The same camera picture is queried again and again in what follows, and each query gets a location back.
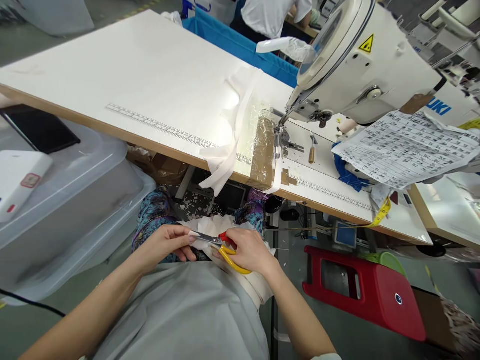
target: white power bank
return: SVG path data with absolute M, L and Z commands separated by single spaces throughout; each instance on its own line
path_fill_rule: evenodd
M 42 152 L 0 151 L 0 223 L 15 216 L 52 163 L 53 159 Z

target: scissor blade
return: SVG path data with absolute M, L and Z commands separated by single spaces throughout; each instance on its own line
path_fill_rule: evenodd
M 198 239 L 200 240 L 204 240 L 206 242 L 209 242 L 209 243 L 212 243 L 212 244 L 215 244 L 215 245 L 222 245 L 222 239 L 219 238 L 219 237 L 213 237 L 213 236 L 210 236 L 210 235 L 206 235 L 206 234 L 203 234 L 201 232 L 198 232 L 196 231 L 196 233 L 199 235 L 198 236 Z

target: yellow scissors handle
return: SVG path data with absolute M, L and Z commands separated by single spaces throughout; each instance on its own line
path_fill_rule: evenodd
M 244 269 L 243 267 L 238 266 L 234 261 L 230 258 L 229 255 L 236 255 L 237 252 L 235 250 L 229 249 L 228 247 L 221 246 L 220 250 L 218 251 L 223 256 L 225 261 L 230 265 L 235 271 L 239 272 L 243 275 L 251 274 L 250 270 Z

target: scissors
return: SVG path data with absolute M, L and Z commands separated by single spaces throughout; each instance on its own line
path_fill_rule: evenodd
M 243 275 L 248 275 L 251 274 L 252 272 L 244 269 L 243 267 L 238 266 L 234 261 L 230 258 L 229 255 L 235 255 L 237 252 L 235 250 L 229 249 L 226 246 L 223 246 L 223 242 L 229 243 L 229 244 L 235 244 L 234 241 L 227 236 L 227 232 L 225 231 L 224 233 L 221 233 L 218 235 L 218 237 L 213 237 L 209 236 L 206 234 L 203 234 L 201 232 L 196 231 L 198 234 L 198 239 L 215 244 L 220 246 L 220 250 L 218 252 L 223 256 L 225 261 L 237 272 Z

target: cable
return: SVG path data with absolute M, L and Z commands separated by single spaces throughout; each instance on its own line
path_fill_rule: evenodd
M 9 292 L 9 291 L 5 291 L 5 290 L 2 290 L 0 289 L 0 294 L 2 295 L 5 295 L 5 296 L 8 296 L 10 298 L 14 298 L 14 299 L 17 299 L 17 300 L 20 300 L 21 302 L 23 303 L 26 303 L 26 304 L 29 304 L 29 305 L 32 305 L 32 306 L 35 306 L 37 308 L 41 308 L 41 309 L 45 309 L 45 310 L 48 310 L 48 311 L 51 311 L 52 313 L 54 314 L 57 314 L 58 316 L 64 318 L 66 315 L 57 310 L 56 308 L 54 307 L 51 307 L 51 306 L 48 306 L 48 305 L 45 305 L 45 304 L 42 304 L 42 303 L 39 303 L 39 302 L 35 302 L 35 301 L 31 301 L 31 300 L 28 300 L 24 297 L 21 297 L 21 296 L 18 296 L 16 294 L 14 294 L 13 292 Z
M 302 206 L 299 205 L 299 206 L 298 206 L 298 209 L 299 209 L 300 212 L 301 212 L 301 216 L 298 218 L 298 222 L 300 223 L 300 227 L 306 228 L 307 226 L 306 226 L 306 224 L 305 224 L 305 222 L 304 222 L 304 220 L 305 220 L 305 213 L 304 213 L 304 211 L 302 210 Z M 308 237 L 308 235 L 305 235 L 305 236 L 304 236 L 304 230 L 302 230 L 302 231 L 300 231 L 299 233 L 295 234 L 295 237 L 296 237 L 296 238 L 302 237 L 302 239 L 306 239 L 306 238 Z

